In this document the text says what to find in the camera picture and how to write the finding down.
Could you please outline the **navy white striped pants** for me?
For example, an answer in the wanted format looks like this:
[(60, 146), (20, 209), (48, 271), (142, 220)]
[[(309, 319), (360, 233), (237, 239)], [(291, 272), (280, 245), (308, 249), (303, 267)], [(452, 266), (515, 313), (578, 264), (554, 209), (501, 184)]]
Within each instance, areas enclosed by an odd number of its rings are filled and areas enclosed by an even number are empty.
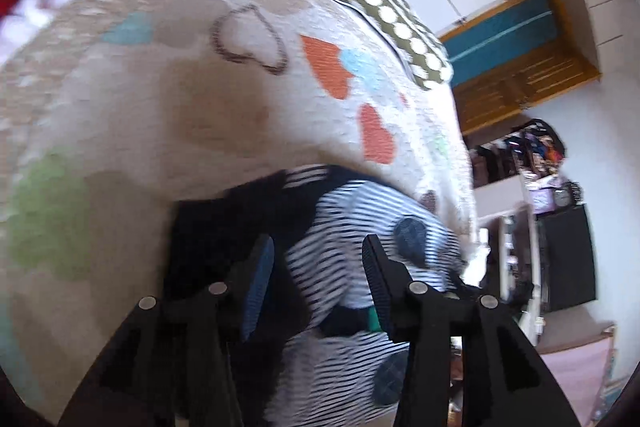
[(355, 426), (398, 400), (408, 348), (375, 315), (362, 243), (438, 291), (462, 267), (456, 234), (382, 181), (340, 166), (281, 170), (205, 200), (179, 202), (163, 294), (186, 299), (224, 280), (260, 236), (273, 267), (254, 331), (231, 345), (247, 426)]

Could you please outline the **black television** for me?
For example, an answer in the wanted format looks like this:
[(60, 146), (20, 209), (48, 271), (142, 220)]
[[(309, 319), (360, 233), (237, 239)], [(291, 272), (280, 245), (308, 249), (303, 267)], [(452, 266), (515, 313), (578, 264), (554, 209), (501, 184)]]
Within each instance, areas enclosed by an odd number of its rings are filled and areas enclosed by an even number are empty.
[(596, 262), (585, 205), (537, 218), (544, 313), (597, 299)]

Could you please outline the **white shelf unit with clutter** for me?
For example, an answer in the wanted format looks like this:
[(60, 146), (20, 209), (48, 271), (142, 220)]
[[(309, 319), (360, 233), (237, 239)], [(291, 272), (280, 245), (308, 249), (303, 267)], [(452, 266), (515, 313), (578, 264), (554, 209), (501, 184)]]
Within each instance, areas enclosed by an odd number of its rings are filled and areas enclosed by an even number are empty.
[(536, 345), (549, 309), (549, 261), (540, 219), (582, 201), (582, 189), (561, 172), (566, 148), (534, 118), (470, 148), (480, 243), (490, 248), (480, 285), (505, 303)]

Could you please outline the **heart pattern bed quilt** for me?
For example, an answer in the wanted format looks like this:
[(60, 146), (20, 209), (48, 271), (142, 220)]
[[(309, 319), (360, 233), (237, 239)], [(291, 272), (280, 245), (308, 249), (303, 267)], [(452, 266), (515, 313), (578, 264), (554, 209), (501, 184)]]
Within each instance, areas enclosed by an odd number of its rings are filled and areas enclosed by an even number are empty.
[(160, 287), (174, 202), (285, 169), (377, 176), (476, 237), (448, 84), (334, 0), (74, 0), (1, 69), (1, 365), (57, 421)]

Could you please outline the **wooden door with teal towel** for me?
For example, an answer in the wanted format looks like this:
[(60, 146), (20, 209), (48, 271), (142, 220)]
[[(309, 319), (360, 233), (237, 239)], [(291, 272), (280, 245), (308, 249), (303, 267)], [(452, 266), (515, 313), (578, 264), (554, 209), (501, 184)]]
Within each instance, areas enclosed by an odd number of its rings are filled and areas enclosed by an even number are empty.
[(442, 43), (464, 135), (601, 78), (585, 0), (506, 0)]

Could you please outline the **green white dotted pillow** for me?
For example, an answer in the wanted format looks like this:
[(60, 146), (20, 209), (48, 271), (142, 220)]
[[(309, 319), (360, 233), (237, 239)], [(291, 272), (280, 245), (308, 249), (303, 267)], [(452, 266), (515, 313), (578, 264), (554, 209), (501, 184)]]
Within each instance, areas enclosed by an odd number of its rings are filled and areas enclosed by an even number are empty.
[(454, 68), (439, 38), (405, 0), (334, 0), (358, 13), (392, 48), (410, 80), (423, 90), (448, 84)]

